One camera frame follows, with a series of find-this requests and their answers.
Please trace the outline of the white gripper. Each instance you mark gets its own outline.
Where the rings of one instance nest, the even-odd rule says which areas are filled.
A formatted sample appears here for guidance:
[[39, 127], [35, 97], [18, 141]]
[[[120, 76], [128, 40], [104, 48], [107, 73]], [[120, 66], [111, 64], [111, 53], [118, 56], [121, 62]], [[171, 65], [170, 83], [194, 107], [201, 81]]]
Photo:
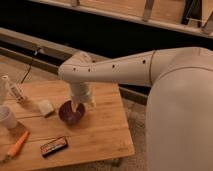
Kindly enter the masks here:
[[71, 98], [72, 98], [72, 110], [77, 110], [77, 103], [87, 103], [90, 107], [95, 107], [95, 102], [91, 101], [92, 91], [88, 83], [72, 83]]

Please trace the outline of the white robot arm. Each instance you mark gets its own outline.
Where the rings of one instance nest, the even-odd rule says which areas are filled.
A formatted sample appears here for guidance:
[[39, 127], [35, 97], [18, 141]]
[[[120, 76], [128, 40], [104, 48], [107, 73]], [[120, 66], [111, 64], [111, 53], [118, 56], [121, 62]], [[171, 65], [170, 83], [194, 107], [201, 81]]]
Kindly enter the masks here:
[[148, 171], [213, 171], [213, 50], [152, 50], [94, 63], [77, 52], [58, 69], [76, 103], [91, 82], [146, 86]]

